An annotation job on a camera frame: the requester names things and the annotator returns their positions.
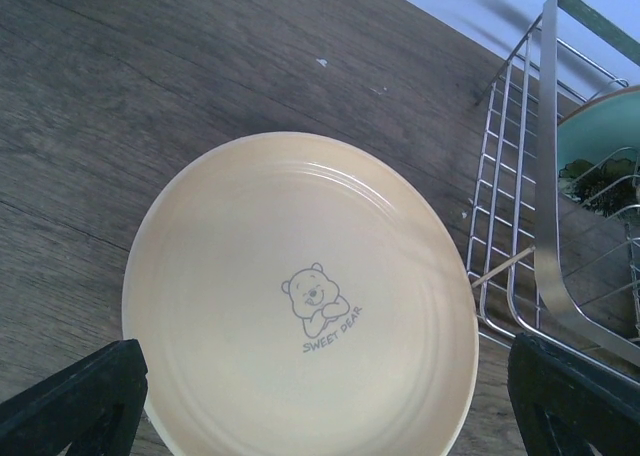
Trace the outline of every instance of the beige plate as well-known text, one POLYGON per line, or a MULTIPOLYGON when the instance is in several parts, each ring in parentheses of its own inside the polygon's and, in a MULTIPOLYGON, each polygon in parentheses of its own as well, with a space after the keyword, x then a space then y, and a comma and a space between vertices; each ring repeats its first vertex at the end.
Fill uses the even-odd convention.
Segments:
POLYGON ((475 305, 425 200, 372 156, 271 133, 162 191, 123 328, 176 455, 438 455, 469 408, 475 305))

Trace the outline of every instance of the dark wood surface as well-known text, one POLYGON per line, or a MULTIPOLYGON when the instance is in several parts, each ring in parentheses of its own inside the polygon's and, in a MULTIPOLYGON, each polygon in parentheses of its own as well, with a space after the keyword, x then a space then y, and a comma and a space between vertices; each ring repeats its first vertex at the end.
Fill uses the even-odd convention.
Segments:
MULTIPOLYGON (((499 65, 403 0, 0 0, 0 399, 121 337, 146 210, 237 137, 307 131, 369 151, 464 251, 473 102, 499 65)), ((482 341, 452 454, 524 454, 506 356, 482 341)), ((168 454, 146 421, 133 454, 168 454)))

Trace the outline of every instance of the white wall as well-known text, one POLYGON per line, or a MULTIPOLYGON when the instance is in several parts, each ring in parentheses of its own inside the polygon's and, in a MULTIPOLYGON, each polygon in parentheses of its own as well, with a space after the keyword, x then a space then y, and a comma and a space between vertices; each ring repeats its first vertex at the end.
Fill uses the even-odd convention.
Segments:
MULTIPOLYGON (((506 57, 546 0, 408 0, 440 21, 506 57)), ((640 40, 640 0, 583 0, 640 40)), ((616 76, 640 83, 640 68, 577 24, 560 20, 560 37, 588 54, 616 76)), ((585 96, 601 89, 602 80, 582 67, 561 70, 560 77, 585 96)))

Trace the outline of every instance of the bear drawing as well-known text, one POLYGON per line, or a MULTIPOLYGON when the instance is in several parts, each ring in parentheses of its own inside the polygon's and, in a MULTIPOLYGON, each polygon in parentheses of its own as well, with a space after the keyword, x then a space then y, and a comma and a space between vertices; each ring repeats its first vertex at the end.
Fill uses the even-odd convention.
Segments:
POLYGON ((316 338, 329 323, 349 312, 349 303, 340 295, 340 288, 324 274, 320 263, 298 271, 282 283, 289 295, 294 314, 302 319, 309 338, 316 338))

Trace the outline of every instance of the dish rack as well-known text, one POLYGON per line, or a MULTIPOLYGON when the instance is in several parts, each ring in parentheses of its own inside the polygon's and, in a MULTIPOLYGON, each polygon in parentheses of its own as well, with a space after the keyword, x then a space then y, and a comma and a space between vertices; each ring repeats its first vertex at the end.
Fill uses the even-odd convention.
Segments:
MULTIPOLYGON (((478 99, 489 107, 466 269, 483 336, 509 346, 524 329, 640 384, 640 228, 624 217, 640 217, 640 204, 605 217, 560 194, 556 145, 564 116, 628 82, 558 37, 561 12, 640 64, 640 45, 583 1, 547 0, 478 99), (559 81, 559 53, 600 74, 602 89, 559 81)), ((640 144, 595 167, 622 155, 639 186, 640 144)))

